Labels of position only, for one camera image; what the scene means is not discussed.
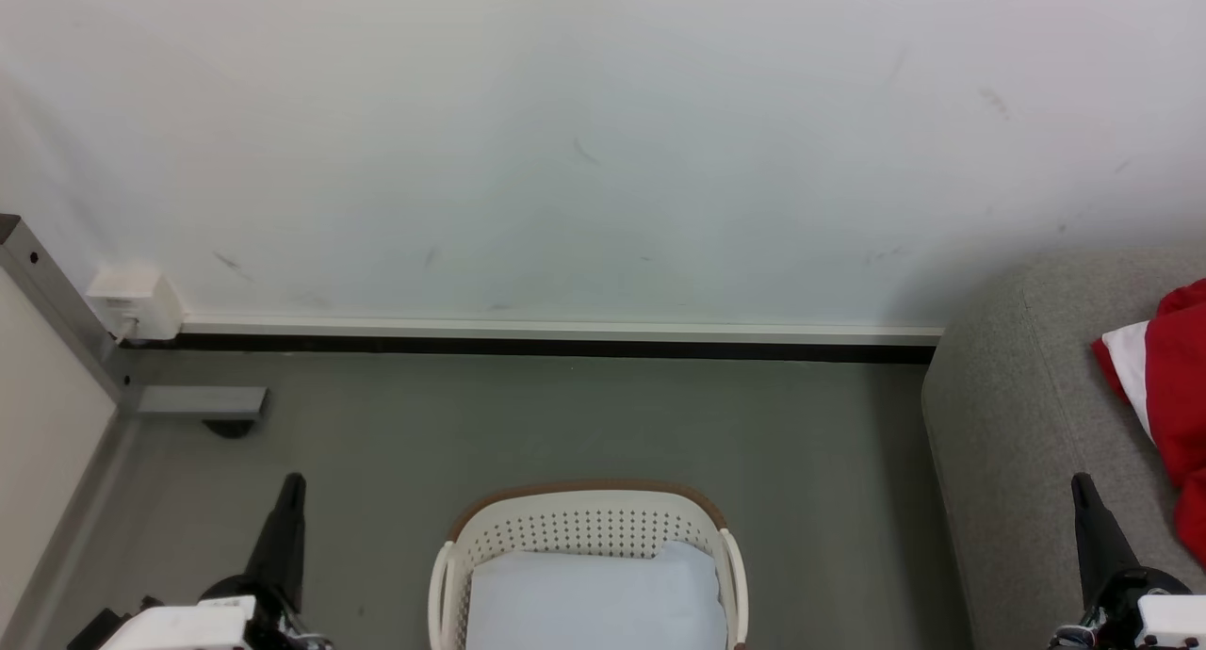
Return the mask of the pale blue cloth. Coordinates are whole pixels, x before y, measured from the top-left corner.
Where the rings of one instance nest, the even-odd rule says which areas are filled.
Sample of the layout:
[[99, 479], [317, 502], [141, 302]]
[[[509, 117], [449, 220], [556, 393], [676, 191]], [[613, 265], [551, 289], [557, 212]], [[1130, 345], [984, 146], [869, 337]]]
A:
[[715, 561], [510, 552], [474, 569], [464, 650], [728, 650]]

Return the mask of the red white garment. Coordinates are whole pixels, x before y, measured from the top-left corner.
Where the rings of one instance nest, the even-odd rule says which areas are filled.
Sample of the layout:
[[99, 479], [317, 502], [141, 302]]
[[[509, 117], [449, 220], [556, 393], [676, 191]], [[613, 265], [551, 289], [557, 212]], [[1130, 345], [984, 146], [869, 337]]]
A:
[[1172, 289], [1153, 318], [1103, 333], [1091, 350], [1157, 447], [1176, 493], [1177, 537], [1206, 568], [1206, 279]]

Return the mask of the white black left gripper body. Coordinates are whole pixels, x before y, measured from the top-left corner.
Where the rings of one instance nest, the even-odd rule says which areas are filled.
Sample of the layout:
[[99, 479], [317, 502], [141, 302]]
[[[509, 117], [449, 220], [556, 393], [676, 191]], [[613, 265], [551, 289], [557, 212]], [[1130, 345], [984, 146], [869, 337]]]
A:
[[103, 609], [66, 650], [333, 650], [309, 631], [283, 588], [228, 576], [193, 607], [145, 597], [135, 614]]

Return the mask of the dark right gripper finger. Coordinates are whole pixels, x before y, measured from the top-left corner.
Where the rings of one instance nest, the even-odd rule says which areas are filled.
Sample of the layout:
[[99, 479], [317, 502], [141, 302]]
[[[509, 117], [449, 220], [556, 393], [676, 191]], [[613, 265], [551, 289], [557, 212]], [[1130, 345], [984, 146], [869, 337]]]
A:
[[1081, 472], [1073, 475], [1071, 494], [1081, 591], [1083, 603], [1089, 608], [1116, 573], [1138, 568], [1140, 561], [1113, 513], [1103, 505], [1090, 474]]

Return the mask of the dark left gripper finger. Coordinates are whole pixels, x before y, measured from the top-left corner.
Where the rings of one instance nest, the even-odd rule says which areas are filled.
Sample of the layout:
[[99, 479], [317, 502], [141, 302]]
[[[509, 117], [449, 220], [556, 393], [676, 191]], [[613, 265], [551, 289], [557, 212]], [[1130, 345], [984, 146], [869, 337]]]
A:
[[274, 595], [289, 611], [302, 611], [306, 488], [302, 474], [285, 475], [244, 570], [247, 582], [260, 593]]

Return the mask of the cream perforated laundry basket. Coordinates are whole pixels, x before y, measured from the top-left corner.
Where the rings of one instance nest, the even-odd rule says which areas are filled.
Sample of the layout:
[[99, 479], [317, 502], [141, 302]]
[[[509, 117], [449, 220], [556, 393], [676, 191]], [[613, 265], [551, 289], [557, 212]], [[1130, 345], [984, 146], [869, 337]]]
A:
[[749, 586], [740, 546], [720, 508], [687, 484], [573, 479], [475, 500], [437, 554], [427, 595], [431, 650], [466, 650], [472, 573], [513, 551], [654, 560], [668, 541], [712, 556], [726, 615], [726, 650], [748, 650]]

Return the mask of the white black wall baseboard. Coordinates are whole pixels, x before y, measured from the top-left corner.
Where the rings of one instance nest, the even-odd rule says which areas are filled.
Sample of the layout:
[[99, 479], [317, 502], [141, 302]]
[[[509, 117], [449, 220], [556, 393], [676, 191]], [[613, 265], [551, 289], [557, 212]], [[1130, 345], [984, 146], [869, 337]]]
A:
[[901, 324], [522, 322], [189, 314], [176, 336], [129, 336], [123, 346], [176, 352], [927, 364], [942, 335], [939, 327]]

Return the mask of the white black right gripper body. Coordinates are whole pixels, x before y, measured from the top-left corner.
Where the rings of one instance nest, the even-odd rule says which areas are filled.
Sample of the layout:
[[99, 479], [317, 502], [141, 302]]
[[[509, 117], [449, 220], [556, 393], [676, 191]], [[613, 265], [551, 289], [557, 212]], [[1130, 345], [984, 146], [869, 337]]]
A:
[[1116, 573], [1050, 650], [1206, 650], [1206, 595], [1167, 573]]

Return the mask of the grey metal partition foot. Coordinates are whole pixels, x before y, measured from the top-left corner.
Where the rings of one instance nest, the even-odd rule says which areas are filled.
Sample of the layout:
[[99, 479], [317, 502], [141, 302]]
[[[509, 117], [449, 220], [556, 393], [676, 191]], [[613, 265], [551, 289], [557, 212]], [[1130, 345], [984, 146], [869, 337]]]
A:
[[199, 422], [212, 434], [246, 438], [267, 417], [270, 390], [263, 385], [146, 385], [134, 414], [151, 421]]

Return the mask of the white wall socket box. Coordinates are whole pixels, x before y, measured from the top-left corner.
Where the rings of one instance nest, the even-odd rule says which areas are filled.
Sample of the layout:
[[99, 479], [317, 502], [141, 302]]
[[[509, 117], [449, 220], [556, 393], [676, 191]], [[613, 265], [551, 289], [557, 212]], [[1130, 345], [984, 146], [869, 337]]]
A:
[[154, 267], [103, 268], [86, 299], [117, 342], [170, 341], [185, 327], [185, 306]]

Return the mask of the grey fabric sofa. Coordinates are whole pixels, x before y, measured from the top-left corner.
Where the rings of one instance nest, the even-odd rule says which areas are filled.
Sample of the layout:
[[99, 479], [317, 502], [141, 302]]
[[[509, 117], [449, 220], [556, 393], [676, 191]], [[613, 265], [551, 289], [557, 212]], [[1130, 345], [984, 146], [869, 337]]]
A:
[[1141, 563], [1206, 593], [1157, 447], [1091, 342], [1206, 279], [1206, 244], [1034, 256], [982, 285], [923, 380], [974, 650], [1046, 650], [1081, 619], [1071, 478], [1091, 475]]

